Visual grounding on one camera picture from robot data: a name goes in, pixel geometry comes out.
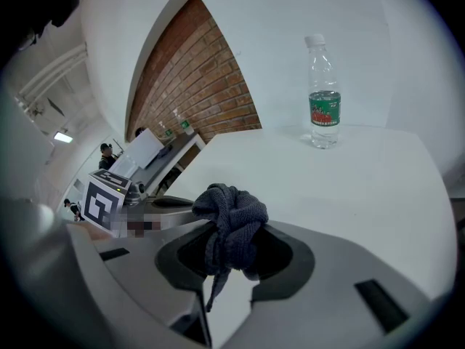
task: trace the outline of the bottle label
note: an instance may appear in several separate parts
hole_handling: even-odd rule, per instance
[[[310,99],[310,113],[312,123],[320,127],[332,127],[339,124],[341,119],[341,98],[331,101]]]

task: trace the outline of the brick wall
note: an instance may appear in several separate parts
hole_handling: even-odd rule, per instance
[[[159,121],[181,133],[175,108],[205,142],[217,133],[262,127],[239,66],[201,0],[189,0],[153,48],[137,85],[127,140],[138,127],[163,136]]]

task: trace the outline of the gray cloth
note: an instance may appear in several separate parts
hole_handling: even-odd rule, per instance
[[[268,221],[267,207],[248,191],[222,183],[211,184],[193,204],[193,214],[217,225],[205,250],[206,272],[214,282],[206,311],[211,310],[214,298],[223,290],[231,268],[248,269],[256,257],[256,247],[251,243],[260,226]]]

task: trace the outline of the black slot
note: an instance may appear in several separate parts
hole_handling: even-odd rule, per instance
[[[386,333],[407,321],[408,315],[374,279],[357,283],[355,288]]]
[[[100,252],[99,255],[103,261],[108,261],[108,260],[115,259],[120,256],[124,256],[125,254],[128,254],[128,253],[129,251],[126,248],[117,248],[117,249],[112,249],[111,251]]]

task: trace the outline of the ceiling light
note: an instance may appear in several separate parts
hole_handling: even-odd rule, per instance
[[[60,132],[57,132],[54,139],[63,141],[64,143],[70,143],[73,140],[72,137],[64,135],[63,133],[60,133]]]

